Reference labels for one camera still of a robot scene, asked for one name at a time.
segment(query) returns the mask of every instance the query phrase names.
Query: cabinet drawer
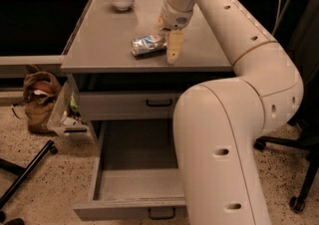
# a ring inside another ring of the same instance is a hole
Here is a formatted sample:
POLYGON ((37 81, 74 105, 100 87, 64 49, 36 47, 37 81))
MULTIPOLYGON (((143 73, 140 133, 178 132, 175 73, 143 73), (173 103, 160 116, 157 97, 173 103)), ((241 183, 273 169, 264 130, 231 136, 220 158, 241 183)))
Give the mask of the cabinet drawer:
POLYGON ((104 121, 82 220, 185 217, 171 119, 104 121))
POLYGON ((167 118, 172 117, 175 93, 80 93, 78 103, 86 120, 167 118))

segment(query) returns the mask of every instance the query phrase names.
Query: terrazzo floor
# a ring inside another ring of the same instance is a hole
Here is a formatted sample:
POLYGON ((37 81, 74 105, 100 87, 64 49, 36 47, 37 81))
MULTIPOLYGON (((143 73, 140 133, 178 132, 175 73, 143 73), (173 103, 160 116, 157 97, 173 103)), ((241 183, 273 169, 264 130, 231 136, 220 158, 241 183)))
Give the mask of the terrazzo floor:
MULTIPOLYGON (((59 149, 56 155, 48 153, 29 175, 21 188, 4 206, 7 221, 17 217, 26 225, 186 225, 187 219, 169 221, 81 221, 72 206, 85 202, 91 183, 91 173, 96 153, 92 143, 70 143, 55 135, 30 133, 24 115, 24 107, 16 107, 16 118, 10 107, 0 107, 0 157, 26 166, 49 140, 59 149)), ((285 125, 273 133, 296 138, 294 127, 285 125)), ((308 162, 306 152, 268 144, 263 152, 255 151, 259 175, 262 181, 268 210, 273 225, 319 224, 318 179, 310 191, 306 208, 301 214, 289 209, 292 195, 299 193, 308 162)), ((0 194, 3 194, 15 177, 0 170, 0 194)))

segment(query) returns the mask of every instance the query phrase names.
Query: gray countertop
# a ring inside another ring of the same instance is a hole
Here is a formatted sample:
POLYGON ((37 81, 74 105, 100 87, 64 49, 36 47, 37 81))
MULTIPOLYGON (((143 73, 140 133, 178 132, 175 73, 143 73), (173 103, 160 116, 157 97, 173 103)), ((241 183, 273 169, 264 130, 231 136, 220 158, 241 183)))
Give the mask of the gray countertop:
POLYGON ((174 65, 165 51, 134 57, 130 41, 156 34, 162 0, 136 0, 120 12, 110 0, 93 0, 64 58, 65 73, 229 72, 231 67, 198 7, 184 32, 184 43, 174 65))

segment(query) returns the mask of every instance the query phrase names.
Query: stool leg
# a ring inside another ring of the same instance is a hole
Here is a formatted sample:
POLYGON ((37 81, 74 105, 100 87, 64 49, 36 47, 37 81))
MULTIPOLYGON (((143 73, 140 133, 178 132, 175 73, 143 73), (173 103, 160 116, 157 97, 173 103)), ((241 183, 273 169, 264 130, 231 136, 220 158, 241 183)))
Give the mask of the stool leg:
POLYGON ((17 218, 6 222, 4 225, 24 225, 24 221, 21 218, 17 218))
POLYGON ((6 220, 6 214, 3 211, 0 211, 0 222, 4 222, 6 220))
POLYGON ((13 182, 13 184, 9 187, 9 189, 2 195, 0 198, 0 210, 7 203, 13 193, 19 188, 21 183, 27 178, 29 173, 35 168, 35 166, 40 162, 40 160, 44 157, 44 155, 51 151, 52 153, 57 152, 57 148, 54 146, 54 142, 49 140, 45 146, 38 152, 38 154, 33 158, 33 160, 28 164, 25 168, 24 172, 13 182))

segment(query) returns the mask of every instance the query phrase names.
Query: robotic arm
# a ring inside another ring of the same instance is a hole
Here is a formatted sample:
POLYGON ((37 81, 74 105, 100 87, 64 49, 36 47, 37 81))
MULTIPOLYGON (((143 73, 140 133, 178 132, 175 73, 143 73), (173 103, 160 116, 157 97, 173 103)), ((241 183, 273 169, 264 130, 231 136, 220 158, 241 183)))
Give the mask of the robotic arm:
POLYGON ((194 3, 236 78, 196 85, 175 107, 174 141, 190 224, 271 224, 253 142, 297 112, 302 80, 285 51, 237 0, 164 0, 159 24, 186 27, 194 3))

